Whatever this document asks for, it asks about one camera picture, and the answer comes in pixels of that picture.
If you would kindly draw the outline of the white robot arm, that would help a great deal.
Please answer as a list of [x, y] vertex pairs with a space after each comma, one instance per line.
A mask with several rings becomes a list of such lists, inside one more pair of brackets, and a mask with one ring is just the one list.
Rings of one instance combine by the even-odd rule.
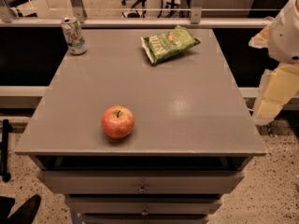
[[253, 106], [255, 124], [267, 125], [299, 92], [299, 0], [289, 0], [249, 46], [267, 48], [269, 57], [278, 61], [274, 70], [264, 70]]

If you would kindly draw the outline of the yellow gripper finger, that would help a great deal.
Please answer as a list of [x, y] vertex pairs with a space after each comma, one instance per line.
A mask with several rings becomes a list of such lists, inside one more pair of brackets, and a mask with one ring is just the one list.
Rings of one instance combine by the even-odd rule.
[[275, 70], [265, 69], [260, 80], [252, 118], [256, 125], [267, 125], [283, 106], [299, 92], [299, 65], [280, 63]]
[[249, 46], [256, 49], [267, 49], [269, 30], [270, 26], [265, 26], [258, 34], [250, 39]]

